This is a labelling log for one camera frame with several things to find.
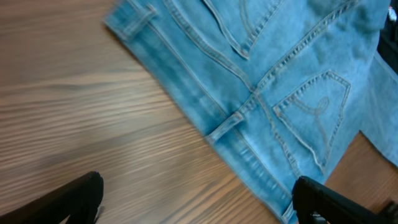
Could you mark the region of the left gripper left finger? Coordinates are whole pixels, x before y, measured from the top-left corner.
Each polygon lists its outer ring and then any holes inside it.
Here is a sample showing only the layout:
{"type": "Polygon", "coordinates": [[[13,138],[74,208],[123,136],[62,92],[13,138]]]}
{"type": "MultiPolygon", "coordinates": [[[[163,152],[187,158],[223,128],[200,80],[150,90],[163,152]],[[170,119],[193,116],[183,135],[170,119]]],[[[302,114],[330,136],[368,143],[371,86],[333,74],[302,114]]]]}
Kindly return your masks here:
{"type": "Polygon", "coordinates": [[[69,223],[95,224],[102,212],[104,180],[91,171],[48,194],[1,215],[3,224],[69,223]]]}

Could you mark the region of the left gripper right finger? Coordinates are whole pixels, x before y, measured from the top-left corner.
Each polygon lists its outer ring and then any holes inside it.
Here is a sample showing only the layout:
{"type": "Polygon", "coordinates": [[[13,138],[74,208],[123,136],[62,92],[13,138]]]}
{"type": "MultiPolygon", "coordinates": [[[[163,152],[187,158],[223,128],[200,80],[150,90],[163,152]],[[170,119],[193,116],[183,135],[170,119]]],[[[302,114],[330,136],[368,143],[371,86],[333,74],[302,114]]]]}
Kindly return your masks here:
{"type": "Polygon", "coordinates": [[[397,202],[390,201],[375,214],[307,176],[301,176],[296,180],[292,202],[300,224],[397,223],[397,202]]]}

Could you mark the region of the light blue denim jeans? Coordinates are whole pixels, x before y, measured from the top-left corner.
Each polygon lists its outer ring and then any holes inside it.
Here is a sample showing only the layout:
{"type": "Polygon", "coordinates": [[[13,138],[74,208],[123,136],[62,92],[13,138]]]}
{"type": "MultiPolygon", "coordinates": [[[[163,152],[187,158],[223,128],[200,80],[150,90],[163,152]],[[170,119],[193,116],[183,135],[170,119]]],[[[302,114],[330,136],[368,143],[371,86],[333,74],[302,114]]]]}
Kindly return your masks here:
{"type": "Polygon", "coordinates": [[[124,0],[105,24],[282,223],[355,135],[397,163],[397,74],[377,52],[389,1],[124,0]]]}

